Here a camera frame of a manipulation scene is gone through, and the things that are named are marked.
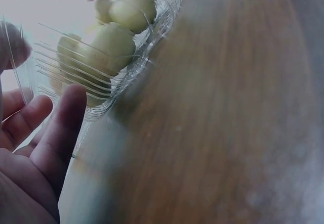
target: potato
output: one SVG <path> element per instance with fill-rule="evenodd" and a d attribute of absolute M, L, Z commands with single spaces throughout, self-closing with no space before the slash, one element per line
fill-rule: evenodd
<path fill-rule="evenodd" d="M 136 48 L 133 35 L 114 22 L 99 26 L 77 44 L 74 58 L 85 64 L 79 65 L 81 70 L 95 77 L 102 75 L 86 65 L 116 76 L 132 60 Z"/>
<path fill-rule="evenodd" d="M 70 84 L 73 83 L 78 83 L 83 85 L 86 88 L 87 91 L 87 106 L 90 108 L 97 107 L 104 102 L 106 102 L 109 98 L 110 95 L 101 95 L 101 94 L 110 94 L 111 93 L 111 86 L 109 84 L 100 82 L 98 80 L 95 80 L 81 72 L 78 72 L 74 69 L 70 69 L 67 73 L 66 71 L 62 69 L 54 69 L 52 70 L 52 76 L 56 78 L 58 75 L 58 79 L 54 79 L 50 77 L 50 85 L 55 91 L 55 93 L 59 96 L 61 96 L 64 92 L 65 87 L 69 86 Z M 82 77 L 83 79 L 77 78 L 73 75 L 78 75 Z M 105 81 L 107 83 L 110 83 L 109 78 L 105 78 Z"/>
<path fill-rule="evenodd" d="M 97 0 L 95 2 L 95 10 L 96 10 L 96 19 L 100 23 L 110 23 L 112 19 L 109 15 L 109 10 L 112 5 L 110 0 Z"/>
<path fill-rule="evenodd" d="M 116 0 L 109 10 L 110 18 L 134 33 L 141 33 L 156 17 L 155 0 Z"/>
<path fill-rule="evenodd" d="M 71 58 L 73 58 L 74 48 L 80 40 L 81 37 L 75 34 L 62 36 L 59 39 L 59 42 L 57 44 L 57 58 L 60 61 L 62 68 L 66 68 L 64 67 L 64 65 L 73 67 L 76 66 L 76 63 L 72 61 Z"/>

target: wooden surface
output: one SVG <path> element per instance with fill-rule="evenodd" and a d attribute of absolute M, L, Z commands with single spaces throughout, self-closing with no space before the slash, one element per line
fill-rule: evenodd
<path fill-rule="evenodd" d="M 185 0 L 96 123 L 62 223 L 324 223 L 324 0 Z"/>

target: wood grain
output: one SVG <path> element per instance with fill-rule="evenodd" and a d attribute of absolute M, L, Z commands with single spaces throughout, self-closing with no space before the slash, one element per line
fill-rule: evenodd
<path fill-rule="evenodd" d="M 323 223 L 324 0 L 185 0 L 89 131 L 62 223 Z"/>

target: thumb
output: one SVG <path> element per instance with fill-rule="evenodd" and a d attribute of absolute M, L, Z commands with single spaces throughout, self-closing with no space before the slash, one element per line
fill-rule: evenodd
<path fill-rule="evenodd" d="M 13 24 L 0 21 L 0 74 L 11 69 L 11 62 L 18 67 L 29 57 L 31 47 L 23 33 Z"/>

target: clear plastic container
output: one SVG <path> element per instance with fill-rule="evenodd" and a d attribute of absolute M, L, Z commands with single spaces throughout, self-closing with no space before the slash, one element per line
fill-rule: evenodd
<path fill-rule="evenodd" d="M 102 117 L 144 69 L 148 53 L 173 25 L 182 0 L 6 0 L 3 19 L 32 52 L 15 68 L 18 84 L 57 104 L 72 83 L 87 90 L 80 133 Z M 8 44 L 13 42 L 8 36 Z M 24 95 L 25 103 L 31 98 Z"/>

